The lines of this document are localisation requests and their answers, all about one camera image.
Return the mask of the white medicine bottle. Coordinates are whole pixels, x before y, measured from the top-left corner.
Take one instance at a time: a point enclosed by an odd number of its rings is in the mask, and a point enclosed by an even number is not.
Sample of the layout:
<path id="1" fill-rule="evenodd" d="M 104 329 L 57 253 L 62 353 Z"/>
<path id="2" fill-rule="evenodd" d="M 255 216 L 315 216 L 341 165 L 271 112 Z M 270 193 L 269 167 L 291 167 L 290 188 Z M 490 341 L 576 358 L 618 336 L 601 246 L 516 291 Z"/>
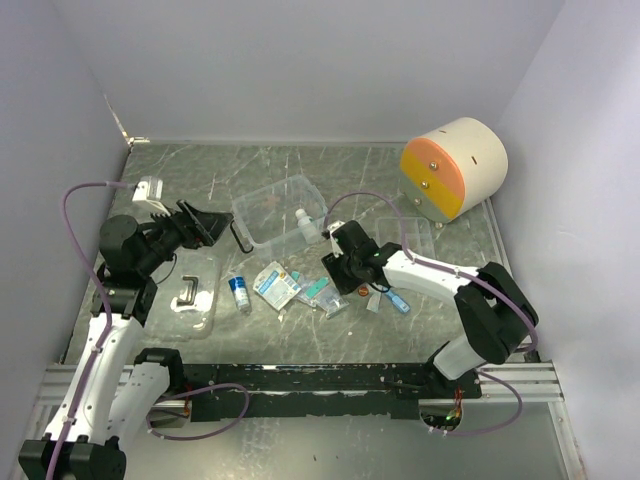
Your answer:
<path id="1" fill-rule="evenodd" d="M 313 245 L 322 240 L 322 236 L 316 227 L 314 220 L 306 212 L 305 209 L 299 208 L 295 211 L 298 228 L 303 235 L 305 241 L 309 245 Z"/>

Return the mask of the clear plastic storage box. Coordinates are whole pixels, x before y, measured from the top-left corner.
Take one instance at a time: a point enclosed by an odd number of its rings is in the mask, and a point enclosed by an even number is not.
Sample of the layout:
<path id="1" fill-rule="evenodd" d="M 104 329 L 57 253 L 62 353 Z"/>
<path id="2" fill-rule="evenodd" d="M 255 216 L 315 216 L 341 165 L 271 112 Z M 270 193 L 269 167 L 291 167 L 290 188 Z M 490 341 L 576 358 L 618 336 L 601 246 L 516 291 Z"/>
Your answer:
<path id="1" fill-rule="evenodd" d="M 311 246 L 298 228 L 295 211 L 299 208 L 306 210 L 320 232 L 328 208 L 318 188 L 301 174 L 232 200 L 240 233 L 266 262 L 282 260 Z"/>

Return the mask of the white blue bandage packet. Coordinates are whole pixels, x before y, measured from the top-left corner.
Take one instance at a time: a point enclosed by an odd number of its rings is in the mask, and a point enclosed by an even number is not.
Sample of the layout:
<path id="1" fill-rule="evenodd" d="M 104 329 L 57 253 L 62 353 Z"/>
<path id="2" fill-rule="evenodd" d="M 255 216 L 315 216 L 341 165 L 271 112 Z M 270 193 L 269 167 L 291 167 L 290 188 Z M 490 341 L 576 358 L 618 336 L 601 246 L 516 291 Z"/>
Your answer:
<path id="1" fill-rule="evenodd" d="M 272 308 L 281 310 L 296 297 L 301 287 L 280 263 L 273 261 L 256 276 L 253 291 Z"/>

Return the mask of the teal-header plastic sachet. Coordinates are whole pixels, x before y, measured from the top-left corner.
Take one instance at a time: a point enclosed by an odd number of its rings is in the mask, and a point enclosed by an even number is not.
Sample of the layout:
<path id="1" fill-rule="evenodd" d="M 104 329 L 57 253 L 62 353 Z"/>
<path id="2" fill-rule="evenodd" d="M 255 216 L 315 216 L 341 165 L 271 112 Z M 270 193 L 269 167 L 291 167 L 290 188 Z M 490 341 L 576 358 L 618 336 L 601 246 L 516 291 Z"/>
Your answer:
<path id="1" fill-rule="evenodd" d="M 300 287 L 295 299 L 312 308 L 317 306 L 316 297 L 329 284 L 329 280 L 326 277 L 312 280 L 303 274 L 299 274 L 295 281 Z"/>

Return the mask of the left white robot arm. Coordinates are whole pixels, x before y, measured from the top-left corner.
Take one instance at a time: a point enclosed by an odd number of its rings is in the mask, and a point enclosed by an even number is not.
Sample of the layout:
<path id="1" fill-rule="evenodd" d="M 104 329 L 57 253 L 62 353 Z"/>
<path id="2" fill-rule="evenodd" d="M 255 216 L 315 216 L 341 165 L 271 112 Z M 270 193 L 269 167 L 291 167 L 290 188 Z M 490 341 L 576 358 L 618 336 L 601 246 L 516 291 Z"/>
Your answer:
<path id="1" fill-rule="evenodd" d="M 233 222 L 229 212 L 203 212 L 184 200 L 141 224 L 117 215 L 100 228 L 104 264 L 81 359 L 61 405 L 39 440 L 23 443 L 18 462 L 29 479 L 121 479 L 126 449 L 160 397 L 187 385 L 178 351 L 146 349 L 126 385 L 119 384 L 142 336 L 157 284 L 153 273 L 180 248 L 213 246 Z"/>

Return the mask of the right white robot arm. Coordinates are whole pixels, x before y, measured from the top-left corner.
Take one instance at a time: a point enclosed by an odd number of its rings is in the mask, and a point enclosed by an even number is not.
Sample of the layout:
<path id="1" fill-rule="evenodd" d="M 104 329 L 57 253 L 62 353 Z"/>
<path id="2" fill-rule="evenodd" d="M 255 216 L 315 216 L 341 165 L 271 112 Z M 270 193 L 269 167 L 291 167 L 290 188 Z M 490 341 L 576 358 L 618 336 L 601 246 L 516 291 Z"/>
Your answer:
<path id="1" fill-rule="evenodd" d="M 323 232 L 332 252 L 322 258 L 340 294 L 368 284 L 383 292 L 406 289 L 456 308 L 463 333 L 427 362 L 426 390 L 443 398 L 459 378 L 486 363 L 503 364 L 526 338 L 534 340 L 538 316 L 506 268 L 489 262 L 462 267 L 431 260 L 404 244 L 378 245 L 355 221 Z"/>

